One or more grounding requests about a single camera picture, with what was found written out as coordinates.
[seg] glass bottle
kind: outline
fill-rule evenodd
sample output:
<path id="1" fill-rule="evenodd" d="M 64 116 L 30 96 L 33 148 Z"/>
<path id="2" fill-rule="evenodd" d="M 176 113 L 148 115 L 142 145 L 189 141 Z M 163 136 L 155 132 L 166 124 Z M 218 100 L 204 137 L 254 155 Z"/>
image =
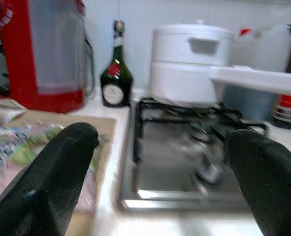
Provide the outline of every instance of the glass bottle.
<path id="1" fill-rule="evenodd" d="M 103 105 L 124 107 L 129 105 L 133 77 L 123 57 L 125 23 L 114 21 L 114 54 L 110 65 L 100 77 Z"/>

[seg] white countertop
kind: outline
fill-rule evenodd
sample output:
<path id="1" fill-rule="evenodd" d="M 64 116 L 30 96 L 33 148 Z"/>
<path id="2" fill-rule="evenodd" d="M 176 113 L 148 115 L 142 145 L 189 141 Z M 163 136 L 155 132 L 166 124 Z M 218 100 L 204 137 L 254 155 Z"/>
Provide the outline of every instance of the white countertop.
<path id="1" fill-rule="evenodd" d="M 124 156 L 125 140 L 129 125 L 129 108 L 106 108 L 100 96 L 90 99 L 81 110 L 71 115 L 115 118 L 117 120 L 112 151 L 100 186 L 97 211 L 92 223 L 92 235 L 166 235 L 166 236 L 261 236 L 260 229 L 251 215 L 203 215 L 198 213 L 128 214 L 116 208 L 120 163 Z M 282 143 L 291 151 L 291 130 L 270 127 L 270 138 Z"/>

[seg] white cookware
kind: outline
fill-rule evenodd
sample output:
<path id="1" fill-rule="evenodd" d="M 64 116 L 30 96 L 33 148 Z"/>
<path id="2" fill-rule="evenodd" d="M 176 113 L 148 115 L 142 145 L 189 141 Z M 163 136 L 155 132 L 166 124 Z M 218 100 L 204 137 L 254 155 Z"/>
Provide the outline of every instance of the white cookware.
<path id="1" fill-rule="evenodd" d="M 205 107 L 218 102 L 216 83 L 291 94 L 291 74 L 228 66 L 234 35 L 213 26 L 154 30 L 150 91 L 162 103 Z"/>

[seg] white tiled wall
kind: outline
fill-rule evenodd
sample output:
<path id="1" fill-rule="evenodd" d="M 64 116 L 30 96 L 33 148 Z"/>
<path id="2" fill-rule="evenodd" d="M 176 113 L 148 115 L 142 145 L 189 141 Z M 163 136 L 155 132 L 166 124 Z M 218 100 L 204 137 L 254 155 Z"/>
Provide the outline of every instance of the white tiled wall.
<path id="1" fill-rule="evenodd" d="M 291 0 L 83 0 L 86 30 L 94 48 L 96 80 L 112 57 L 112 24 L 126 23 L 125 60 L 136 87 L 147 87 L 152 30 L 160 25 L 193 23 L 238 32 L 244 27 L 291 23 Z"/>

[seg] gas stove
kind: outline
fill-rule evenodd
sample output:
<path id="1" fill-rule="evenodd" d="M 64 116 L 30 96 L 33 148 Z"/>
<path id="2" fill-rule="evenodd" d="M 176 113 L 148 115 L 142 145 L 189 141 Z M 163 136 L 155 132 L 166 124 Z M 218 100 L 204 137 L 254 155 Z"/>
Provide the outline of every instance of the gas stove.
<path id="1" fill-rule="evenodd" d="M 236 129 L 260 129 L 223 103 L 180 108 L 144 98 L 132 108 L 119 206 L 128 211 L 249 211 L 223 157 Z"/>

